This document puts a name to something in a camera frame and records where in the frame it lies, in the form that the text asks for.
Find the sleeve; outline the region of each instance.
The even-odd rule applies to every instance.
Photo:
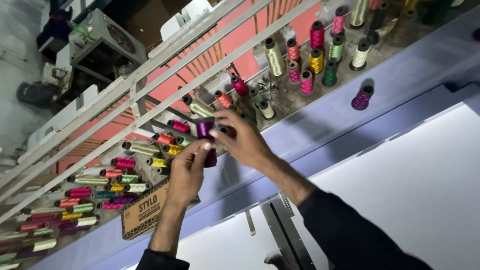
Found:
[[[431,269],[336,195],[317,190],[298,209],[336,269]]]
[[[146,249],[136,270],[188,270],[190,263]]]

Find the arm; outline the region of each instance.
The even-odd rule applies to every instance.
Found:
[[[183,217],[202,186],[205,157],[211,148],[212,143],[207,140],[197,140],[173,160],[167,199],[137,270],[187,270],[190,267],[188,262],[175,257]]]
[[[212,130],[241,164],[272,180],[298,206],[305,227],[339,269],[429,269],[405,254],[385,232],[339,197],[318,189],[286,161],[276,157],[255,127],[235,112],[215,114],[217,123],[232,126],[236,138]]]

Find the gray machine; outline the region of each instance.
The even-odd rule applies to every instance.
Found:
[[[94,10],[69,36],[70,65],[106,83],[119,69],[147,61],[145,46],[106,16]]]

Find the hand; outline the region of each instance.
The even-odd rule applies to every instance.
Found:
[[[205,158],[212,148],[209,140],[196,140],[172,161],[167,200],[187,207],[197,195],[204,180]]]
[[[272,153],[258,129],[243,120],[232,110],[222,110],[214,114],[216,125],[231,126],[236,129],[236,138],[230,138],[225,133],[212,129],[210,135],[216,138],[242,165],[252,167],[262,172],[262,169],[277,156]]]

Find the cardboard box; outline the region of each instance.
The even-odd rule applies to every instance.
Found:
[[[168,186],[168,181],[161,182],[122,211],[121,230],[123,239],[132,240],[139,235],[151,232],[155,228],[157,216],[167,198]],[[200,198],[197,195],[187,209],[199,203]]]

